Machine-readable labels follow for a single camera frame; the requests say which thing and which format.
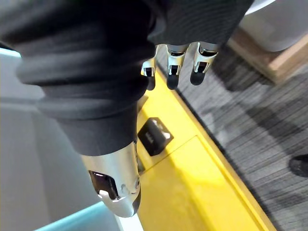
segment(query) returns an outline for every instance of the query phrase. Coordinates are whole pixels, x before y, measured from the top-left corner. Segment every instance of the gray carpet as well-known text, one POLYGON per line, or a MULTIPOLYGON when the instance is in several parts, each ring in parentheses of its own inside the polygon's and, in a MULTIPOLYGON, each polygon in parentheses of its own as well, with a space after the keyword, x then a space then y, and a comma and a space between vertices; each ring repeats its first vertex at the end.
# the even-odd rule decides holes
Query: gray carpet
MULTIPOLYGON (((308 153, 308 67, 274 86, 229 48, 202 85, 189 78, 195 44, 180 75, 179 93, 279 231, 308 231, 308 179, 288 169, 308 153)), ((166 73, 165 46, 157 60, 166 73)))

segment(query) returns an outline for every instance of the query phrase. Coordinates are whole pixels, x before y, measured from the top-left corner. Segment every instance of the gray wall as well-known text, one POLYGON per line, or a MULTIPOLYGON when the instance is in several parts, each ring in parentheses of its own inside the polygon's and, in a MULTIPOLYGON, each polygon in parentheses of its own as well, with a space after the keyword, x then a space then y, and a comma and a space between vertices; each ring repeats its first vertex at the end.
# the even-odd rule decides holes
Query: gray wall
MULTIPOLYGON (((36 111, 35 99, 43 93, 15 77, 19 62, 18 57, 0 54, 0 229, 4 231, 38 229, 99 202, 66 136, 54 120, 36 111)), ((92 218, 78 220, 77 226, 55 230, 118 230, 103 204, 92 218)))

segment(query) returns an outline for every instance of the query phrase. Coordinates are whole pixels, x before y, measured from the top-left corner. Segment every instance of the black shoe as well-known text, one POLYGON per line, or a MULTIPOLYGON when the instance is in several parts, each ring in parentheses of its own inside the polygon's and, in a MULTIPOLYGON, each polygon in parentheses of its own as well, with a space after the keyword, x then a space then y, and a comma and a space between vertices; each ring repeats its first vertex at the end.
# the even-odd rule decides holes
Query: black shoe
POLYGON ((308 154, 293 157, 289 161, 289 168, 300 177, 308 177, 308 154))

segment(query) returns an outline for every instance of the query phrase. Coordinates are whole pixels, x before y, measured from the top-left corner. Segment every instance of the yellow floor panel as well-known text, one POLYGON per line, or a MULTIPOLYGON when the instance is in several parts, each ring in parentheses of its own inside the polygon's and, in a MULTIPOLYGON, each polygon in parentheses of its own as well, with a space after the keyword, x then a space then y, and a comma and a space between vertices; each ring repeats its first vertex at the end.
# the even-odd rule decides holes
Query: yellow floor panel
POLYGON ((139 217, 145 231, 271 231, 274 226, 220 150, 174 91, 156 72, 147 91, 138 130, 158 117, 174 136, 149 156, 138 142, 145 167, 139 217))

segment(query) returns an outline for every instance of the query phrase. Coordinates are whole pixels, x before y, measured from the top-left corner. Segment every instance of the silver metal wrist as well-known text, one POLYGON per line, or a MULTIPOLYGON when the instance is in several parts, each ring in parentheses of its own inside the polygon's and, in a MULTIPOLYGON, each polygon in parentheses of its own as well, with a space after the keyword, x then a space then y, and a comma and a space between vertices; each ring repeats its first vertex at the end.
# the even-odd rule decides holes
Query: silver metal wrist
POLYGON ((117 216, 131 217, 140 205, 141 189, 136 143, 110 154, 81 155, 93 187, 105 205, 117 216))

